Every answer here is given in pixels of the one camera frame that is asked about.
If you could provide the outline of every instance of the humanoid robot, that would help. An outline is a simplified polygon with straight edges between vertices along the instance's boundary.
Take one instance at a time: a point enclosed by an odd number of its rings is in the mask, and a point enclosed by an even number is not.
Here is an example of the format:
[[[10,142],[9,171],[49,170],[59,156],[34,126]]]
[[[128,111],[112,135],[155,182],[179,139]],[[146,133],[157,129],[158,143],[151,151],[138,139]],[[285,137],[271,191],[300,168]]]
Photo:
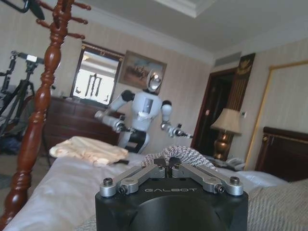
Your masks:
[[[119,95],[104,112],[98,111],[95,118],[102,123],[112,127],[115,132],[123,132],[120,138],[119,147],[126,148],[129,152],[141,153],[150,141],[150,136],[147,133],[152,120],[162,112],[161,129],[170,137],[186,137],[192,138],[181,130],[181,124],[173,127],[170,123],[170,115],[172,112],[171,102],[168,100],[162,101],[156,91],[162,83],[160,73],[153,70],[150,71],[147,77],[147,89],[134,94],[129,90],[125,90]],[[117,111],[120,107],[132,101],[132,126],[127,128],[123,118],[115,118],[111,116],[112,112]],[[128,143],[135,143],[135,146],[128,146]]]

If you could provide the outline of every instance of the mirror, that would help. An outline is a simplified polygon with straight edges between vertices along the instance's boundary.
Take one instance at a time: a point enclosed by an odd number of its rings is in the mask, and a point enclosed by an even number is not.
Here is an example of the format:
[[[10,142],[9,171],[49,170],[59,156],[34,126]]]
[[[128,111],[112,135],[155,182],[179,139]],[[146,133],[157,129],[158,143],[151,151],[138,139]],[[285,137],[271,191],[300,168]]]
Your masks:
[[[71,97],[108,106],[123,58],[123,54],[83,42]]]

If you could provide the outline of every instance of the lamp shade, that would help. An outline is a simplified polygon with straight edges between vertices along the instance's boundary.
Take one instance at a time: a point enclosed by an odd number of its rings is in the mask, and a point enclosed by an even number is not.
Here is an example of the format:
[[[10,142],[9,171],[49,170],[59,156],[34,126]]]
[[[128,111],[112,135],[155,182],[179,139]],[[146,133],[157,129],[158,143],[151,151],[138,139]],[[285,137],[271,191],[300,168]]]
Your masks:
[[[224,108],[211,128],[240,135],[240,112]]]

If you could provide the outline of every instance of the doorway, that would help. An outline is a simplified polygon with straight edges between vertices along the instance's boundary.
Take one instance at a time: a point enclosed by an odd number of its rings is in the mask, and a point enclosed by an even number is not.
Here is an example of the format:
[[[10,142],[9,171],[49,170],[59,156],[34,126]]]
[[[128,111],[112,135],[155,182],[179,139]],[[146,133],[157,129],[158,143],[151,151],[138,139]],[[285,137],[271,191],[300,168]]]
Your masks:
[[[227,106],[235,72],[236,68],[232,68],[209,76],[192,141],[192,148],[203,155],[214,154],[214,141],[218,138],[219,131],[210,126]]]

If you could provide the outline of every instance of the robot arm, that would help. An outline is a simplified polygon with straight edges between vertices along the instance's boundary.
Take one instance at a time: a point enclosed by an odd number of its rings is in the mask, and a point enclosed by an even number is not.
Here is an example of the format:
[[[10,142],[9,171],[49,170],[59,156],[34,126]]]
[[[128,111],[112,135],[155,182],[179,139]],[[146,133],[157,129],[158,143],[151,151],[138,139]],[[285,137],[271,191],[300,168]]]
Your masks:
[[[101,121],[103,124],[112,127],[113,131],[115,132],[125,131],[126,127],[123,119],[115,118],[110,114],[112,112],[116,112],[120,107],[127,104],[127,102],[132,101],[134,96],[134,93],[129,90],[125,90],[109,105],[106,111],[98,111],[94,117]]]
[[[163,131],[168,133],[169,137],[183,136],[187,138],[192,138],[191,134],[188,134],[181,130],[181,127],[182,127],[181,124],[178,124],[176,128],[170,124],[169,120],[170,120],[170,115],[172,113],[172,104],[169,100],[163,101],[161,110],[162,110],[162,120],[163,121],[160,127]]]

